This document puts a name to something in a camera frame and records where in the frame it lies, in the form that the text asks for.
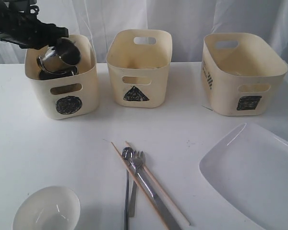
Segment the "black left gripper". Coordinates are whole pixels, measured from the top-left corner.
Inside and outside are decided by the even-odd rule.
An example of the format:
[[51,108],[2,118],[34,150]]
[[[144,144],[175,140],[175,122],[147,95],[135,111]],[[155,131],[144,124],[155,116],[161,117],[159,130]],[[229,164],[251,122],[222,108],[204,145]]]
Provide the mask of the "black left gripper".
[[39,50],[69,37],[67,28],[41,22],[39,11],[36,0],[0,0],[0,41]]

